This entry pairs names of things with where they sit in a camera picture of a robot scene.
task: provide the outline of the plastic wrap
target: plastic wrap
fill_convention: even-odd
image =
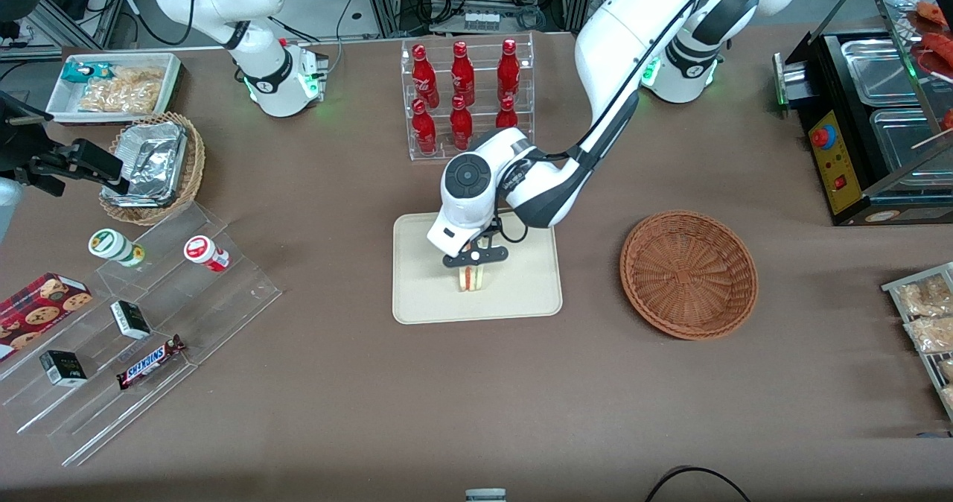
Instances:
[[[940,363],[940,371],[942,371],[943,377],[946,377],[947,381],[953,383],[953,359],[947,359]]]
[[[953,294],[940,275],[898,286],[896,297],[906,307],[908,314],[915,318],[953,313]]]
[[[940,389],[940,397],[943,398],[943,403],[946,403],[947,407],[953,408],[953,384],[947,384]]]
[[[953,352],[953,318],[919,318],[908,328],[920,352]]]
[[[112,78],[93,77],[79,108],[93,112],[150,114],[156,108],[165,70],[158,67],[112,67]]]

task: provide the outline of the red emergency stop button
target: red emergency stop button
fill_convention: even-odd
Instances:
[[[837,130],[830,124],[825,124],[811,132],[811,144],[821,150],[829,150],[837,139]]]

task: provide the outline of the acrylic bottle rack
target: acrylic bottle rack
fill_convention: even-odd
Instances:
[[[401,83],[404,95],[404,117],[407,119],[407,143],[411,159],[449,159],[456,156],[459,150],[453,146],[453,134],[450,132],[450,113],[453,107],[450,99],[453,98],[453,81],[450,78],[450,67],[453,66],[453,42],[463,40],[467,43],[467,54],[474,65],[474,79],[476,81],[476,102],[467,109],[473,116],[474,138],[480,133],[488,132],[497,127],[497,113],[500,112],[500,99],[497,97],[497,65],[503,55],[503,40],[513,38],[517,41],[517,59],[520,61],[520,91],[514,98],[513,111],[517,114],[518,125],[522,132],[532,141],[535,129],[535,98],[533,67],[534,47],[531,34],[487,34],[487,36],[455,36],[453,38],[433,36],[405,40],[401,44]],[[436,153],[426,156],[420,152],[414,139],[414,127],[411,118],[411,102],[416,98],[414,88],[414,57],[411,57],[411,47],[422,44],[427,48],[427,60],[433,65],[436,72],[436,90],[440,95],[440,103],[429,113],[436,125]]]
[[[231,264],[214,273],[186,261],[191,236],[212,238]],[[232,243],[225,223],[196,203],[150,228],[137,244],[146,259],[133,268],[109,261],[85,279],[95,296],[78,316],[51,329],[0,365],[0,397],[19,433],[47,435],[63,465],[79,465],[194,372],[226,340],[281,295]],[[109,306],[135,302],[152,328],[146,340],[120,334]],[[119,390],[116,374],[178,334],[187,349]],[[47,349],[74,352],[89,378],[81,387],[52,386],[40,365]]]

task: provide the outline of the red switch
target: red switch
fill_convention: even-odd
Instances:
[[[827,144],[828,139],[830,139],[830,135],[828,135],[827,130],[823,128],[817,128],[811,132],[811,144],[817,146],[817,148],[823,147],[825,144]]]

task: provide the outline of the woven basket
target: woven basket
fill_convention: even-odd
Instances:
[[[202,183],[202,169],[205,167],[205,145],[202,143],[202,136],[195,131],[195,126],[188,121],[185,116],[177,115],[175,112],[163,112],[162,115],[143,118],[142,121],[133,122],[134,125],[158,124],[160,122],[176,122],[188,132],[188,142],[186,143],[186,156],[183,159],[182,173],[179,177],[178,189],[176,191],[176,200],[164,208],[121,208],[113,206],[99,197],[99,203],[106,210],[112,219],[121,220],[123,223],[135,223],[140,226],[152,226],[158,223],[164,217],[173,213],[173,210],[190,203],[198,193],[198,186]],[[122,132],[112,140],[109,146],[109,152],[116,152],[119,146],[119,138]]]
[[[629,301],[648,322],[687,340],[721,338],[751,315],[755,262],[731,230],[689,211],[647,217],[619,257]]]

